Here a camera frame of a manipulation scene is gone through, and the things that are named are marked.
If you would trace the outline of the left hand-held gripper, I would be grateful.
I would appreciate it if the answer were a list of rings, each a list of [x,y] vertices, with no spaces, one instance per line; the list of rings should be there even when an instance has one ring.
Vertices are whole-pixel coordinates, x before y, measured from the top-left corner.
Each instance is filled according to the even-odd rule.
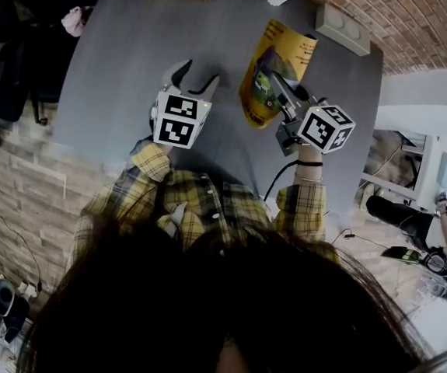
[[[199,91],[184,93],[180,84],[192,62],[192,59],[178,62],[162,77],[162,87],[149,118],[155,143],[190,149],[207,120],[220,76],[213,75]]]

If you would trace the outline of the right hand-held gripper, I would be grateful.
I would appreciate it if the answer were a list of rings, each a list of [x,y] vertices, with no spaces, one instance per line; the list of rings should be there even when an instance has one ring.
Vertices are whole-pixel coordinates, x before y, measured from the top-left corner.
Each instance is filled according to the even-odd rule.
[[[280,74],[271,72],[271,88],[281,104],[284,120],[276,138],[284,155],[292,153],[293,145],[310,145],[323,154],[341,149],[356,123],[338,106],[323,97],[309,98],[302,85],[293,89]]]

